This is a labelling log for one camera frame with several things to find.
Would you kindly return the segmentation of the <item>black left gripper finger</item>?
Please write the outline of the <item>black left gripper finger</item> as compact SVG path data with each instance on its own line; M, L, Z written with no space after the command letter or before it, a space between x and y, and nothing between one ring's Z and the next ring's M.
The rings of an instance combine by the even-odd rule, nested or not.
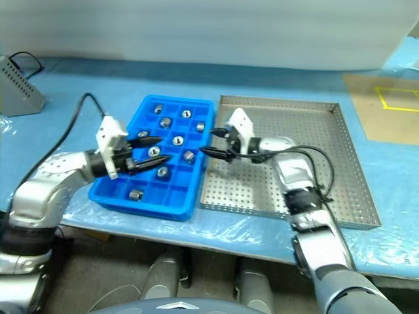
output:
M155 156L140 162L134 162L132 171L148 171L163 166L171 158L171 156Z
M138 137L136 139L127 140L127 145L131 148L152 147L162 141L161 137Z

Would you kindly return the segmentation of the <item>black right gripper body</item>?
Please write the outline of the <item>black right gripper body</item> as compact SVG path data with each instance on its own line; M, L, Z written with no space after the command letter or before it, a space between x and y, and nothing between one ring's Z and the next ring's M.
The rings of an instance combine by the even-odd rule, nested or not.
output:
M233 126L226 127L227 133L225 138L227 140L227 160L233 160L240 157L241 140L238 130Z

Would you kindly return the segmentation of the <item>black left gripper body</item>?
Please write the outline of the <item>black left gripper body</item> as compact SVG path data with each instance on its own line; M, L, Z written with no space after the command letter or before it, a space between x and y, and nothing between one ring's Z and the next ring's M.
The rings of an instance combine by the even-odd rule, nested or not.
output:
M133 159L133 150L137 148L138 140L129 140L122 148L114 150L112 161L117 173L136 174L137 162Z

